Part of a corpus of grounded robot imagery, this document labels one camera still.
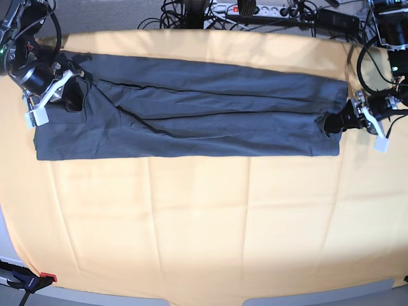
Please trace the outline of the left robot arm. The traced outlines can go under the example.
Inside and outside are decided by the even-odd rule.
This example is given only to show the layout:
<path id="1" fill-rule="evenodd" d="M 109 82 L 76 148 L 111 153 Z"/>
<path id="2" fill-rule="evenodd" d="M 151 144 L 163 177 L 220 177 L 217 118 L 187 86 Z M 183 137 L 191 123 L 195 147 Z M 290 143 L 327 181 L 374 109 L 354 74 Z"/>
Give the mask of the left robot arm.
<path id="1" fill-rule="evenodd" d="M 325 133 L 339 133 L 348 129 L 367 129 L 380 135 L 381 121 L 396 115 L 398 119 L 407 116 L 407 109 L 399 110 L 398 103 L 407 105 L 407 1 L 368 1 L 368 15 L 364 25 L 374 23 L 375 34 L 366 40 L 362 30 L 362 50 L 356 63 L 356 73 L 364 92 L 356 93 L 343 110 L 327 116 Z M 388 53 L 393 79 L 384 81 L 391 84 L 389 89 L 375 91 L 363 79 L 362 62 L 370 55 L 370 47 L 378 45 Z"/>

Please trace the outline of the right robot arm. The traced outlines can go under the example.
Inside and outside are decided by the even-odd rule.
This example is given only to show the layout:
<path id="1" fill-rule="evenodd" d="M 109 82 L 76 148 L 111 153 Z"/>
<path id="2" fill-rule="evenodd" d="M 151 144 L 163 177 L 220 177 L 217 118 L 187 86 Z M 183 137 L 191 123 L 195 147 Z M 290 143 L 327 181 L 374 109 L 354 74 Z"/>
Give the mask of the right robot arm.
<path id="1" fill-rule="evenodd" d="M 1 21 L 1 75 L 22 90 L 29 111 L 50 94 L 48 102 L 79 112 L 91 82 L 78 64 L 61 52 L 62 31 L 56 1 L 12 1 Z M 40 45 L 36 33 L 47 18 L 55 28 L 55 46 Z"/>

